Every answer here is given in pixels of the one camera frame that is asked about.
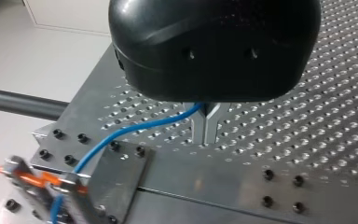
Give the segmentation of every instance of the metal plate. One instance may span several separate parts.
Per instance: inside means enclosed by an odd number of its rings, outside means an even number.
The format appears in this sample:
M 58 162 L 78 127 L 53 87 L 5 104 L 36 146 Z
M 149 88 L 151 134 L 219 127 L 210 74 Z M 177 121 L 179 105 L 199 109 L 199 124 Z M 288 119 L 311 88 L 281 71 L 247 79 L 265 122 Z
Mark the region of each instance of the metal plate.
M 233 104 L 216 144 L 191 144 L 189 119 L 121 138 L 156 150 L 143 189 L 296 223 L 358 223 L 358 0 L 322 6 L 319 42 L 301 82 L 273 101 Z M 80 159 L 120 127 L 183 110 L 131 91 L 122 75 L 110 48 L 57 122 L 65 138 L 50 135 L 42 144 L 52 159 L 35 156 L 34 166 L 70 171 L 65 155 Z M 90 137 L 86 145 L 79 133 Z M 268 168 L 276 174 L 270 182 L 261 175 Z M 295 175 L 306 177 L 304 188 L 292 185 Z M 265 195 L 276 201 L 271 209 L 260 205 Z M 294 202 L 307 212 L 294 214 Z
M 103 205 L 108 216 L 123 223 L 144 171 L 149 149 L 143 157 L 134 155 L 136 145 L 120 143 L 118 151 L 107 149 L 101 156 L 88 183 L 89 196 L 95 206 Z
M 5 208 L 7 199 L 14 199 L 21 209 L 11 213 Z M 0 202 L 0 224 L 42 224 L 32 215 L 33 208 L 17 191 Z M 128 224 L 282 224 L 260 217 L 247 216 L 200 203 L 137 191 L 134 205 L 127 218 Z

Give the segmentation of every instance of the gray metal rod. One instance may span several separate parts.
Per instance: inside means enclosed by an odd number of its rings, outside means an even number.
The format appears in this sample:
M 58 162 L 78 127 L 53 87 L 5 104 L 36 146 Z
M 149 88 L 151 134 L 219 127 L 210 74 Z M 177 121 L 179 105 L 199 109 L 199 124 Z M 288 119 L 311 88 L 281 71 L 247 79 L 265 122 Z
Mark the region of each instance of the gray metal rod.
M 39 119 L 57 120 L 69 104 L 9 91 L 0 91 L 0 110 Z

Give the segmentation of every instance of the perforated metal plate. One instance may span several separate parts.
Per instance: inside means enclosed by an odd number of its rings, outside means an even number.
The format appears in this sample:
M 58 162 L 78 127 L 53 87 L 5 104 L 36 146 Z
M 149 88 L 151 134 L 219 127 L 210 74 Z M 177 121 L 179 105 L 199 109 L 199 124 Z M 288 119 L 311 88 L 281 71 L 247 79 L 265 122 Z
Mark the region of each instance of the perforated metal plate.
M 322 6 L 319 42 L 301 82 L 276 100 L 233 104 L 216 144 L 191 144 L 189 119 L 121 138 L 156 151 L 141 188 L 295 223 L 358 223 L 358 0 Z M 180 111 L 131 91 L 110 48 L 57 122 L 65 138 L 43 143 L 53 157 L 35 156 L 33 164 L 70 171 L 65 155 L 80 159 L 120 127 Z M 89 136 L 86 145 L 79 133 Z M 272 181 L 263 179 L 266 169 Z M 306 178 L 302 188 L 293 186 L 295 175 Z M 275 201 L 270 209 L 261 205 L 266 195 Z M 293 213 L 295 202 L 305 204 L 304 214 Z

